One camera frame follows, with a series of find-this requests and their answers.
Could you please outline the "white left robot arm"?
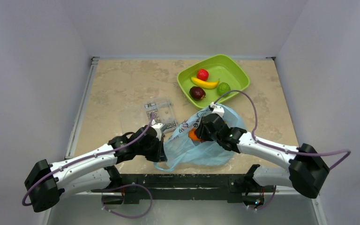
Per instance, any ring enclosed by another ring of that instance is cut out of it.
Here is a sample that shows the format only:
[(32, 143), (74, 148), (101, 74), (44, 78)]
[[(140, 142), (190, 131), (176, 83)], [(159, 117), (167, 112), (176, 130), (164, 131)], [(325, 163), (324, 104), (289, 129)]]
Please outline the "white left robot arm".
[(163, 131), (165, 124), (144, 126), (136, 133), (128, 132), (81, 156), (48, 163), (36, 162), (24, 185), (22, 200), (34, 212), (45, 211), (60, 199), (85, 191), (107, 189), (117, 191), (122, 183), (115, 165), (144, 156), (148, 161), (165, 161)]

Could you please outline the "light blue plastic bag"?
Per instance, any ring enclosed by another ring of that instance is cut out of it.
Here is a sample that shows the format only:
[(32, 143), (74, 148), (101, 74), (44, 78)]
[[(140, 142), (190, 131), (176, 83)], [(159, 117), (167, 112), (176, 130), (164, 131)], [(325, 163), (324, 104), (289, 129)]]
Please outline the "light blue plastic bag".
[(179, 164), (202, 166), (226, 164), (233, 157), (233, 151), (224, 150), (216, 142), (197, 142), (188, 137), (190, 131), (199, 127), (202, 117), (211, 113), (212, 110), (205, 107), (179, 124), (170, 138), (164, 142), (167, 168), (162, 168), (158, 163), (154, 163), (154, 167), (161, 171), (172, 172)]

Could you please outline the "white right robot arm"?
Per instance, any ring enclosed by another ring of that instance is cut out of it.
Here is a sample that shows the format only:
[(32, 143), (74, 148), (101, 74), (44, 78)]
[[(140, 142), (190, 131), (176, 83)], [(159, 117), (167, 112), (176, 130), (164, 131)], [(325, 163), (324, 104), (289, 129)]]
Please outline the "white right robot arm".
[(224, 150), (252, 155), (276, 164), (276, 168), (259, 166), (244, 178), (246, 188), (251, 191), (261, 186), (284, 186), (315, 199), (330, 172), (311, 145), (304, 143), (297, 147), (259, 139), (245, 129), (228, 127), (216, 113), (202, 117), (195, 135), (202, 141), (215, 141)]

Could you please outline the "green fake fruit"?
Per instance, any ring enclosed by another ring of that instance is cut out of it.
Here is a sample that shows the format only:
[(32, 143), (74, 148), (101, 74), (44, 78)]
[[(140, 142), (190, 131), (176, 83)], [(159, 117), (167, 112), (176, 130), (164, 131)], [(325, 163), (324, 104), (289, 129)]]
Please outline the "green fake fruit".
[(216, 92), (218, 96), (222, 96), (225, 93), (229, 92), (231, 90), (231, 87), (228, 83), (226, 82), (221, 82), (220, 84), (218, 84), (218, 86), (216, 87)]

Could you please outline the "yellow fake fruit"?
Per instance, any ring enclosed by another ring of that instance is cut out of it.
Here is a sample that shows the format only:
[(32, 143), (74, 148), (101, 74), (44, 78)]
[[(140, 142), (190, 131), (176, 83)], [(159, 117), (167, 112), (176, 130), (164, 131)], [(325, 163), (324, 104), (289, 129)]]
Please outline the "yellow fake fruit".
[(220, 80), (216, 80), (214, 82), (202, 81), (202, 80), (198, 79), (197, 77), (191, 77), (190, 80), (196, 86), (199, 86), (204, 89), (209, 89), (209, 90), (215, 89), (220, 82)]

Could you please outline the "dark red fake apple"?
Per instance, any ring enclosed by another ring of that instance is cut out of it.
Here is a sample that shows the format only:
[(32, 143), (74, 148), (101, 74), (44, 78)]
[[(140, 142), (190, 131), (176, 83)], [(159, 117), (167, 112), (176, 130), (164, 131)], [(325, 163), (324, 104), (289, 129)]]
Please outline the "dark red fake apple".
[(198, 86), (193, 86), (192, 88), (190, 88), (189, 94), (191, 98), (195, 101), (200, 101), (206, 96), (206, 92), (204, 91), (204, 89)]

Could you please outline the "orange fake fruit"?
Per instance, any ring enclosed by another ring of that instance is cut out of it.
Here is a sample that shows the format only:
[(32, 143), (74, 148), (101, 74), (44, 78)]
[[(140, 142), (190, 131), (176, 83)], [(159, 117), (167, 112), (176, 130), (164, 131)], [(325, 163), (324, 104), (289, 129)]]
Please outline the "orange fake fruit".
[(193, 141), (193, 142), (200, 142), (201, 139), (197, 137), (196, 135), (196, 128), (193, 128), (191, 129), (189, 132), (188, 132), (188, 137)]

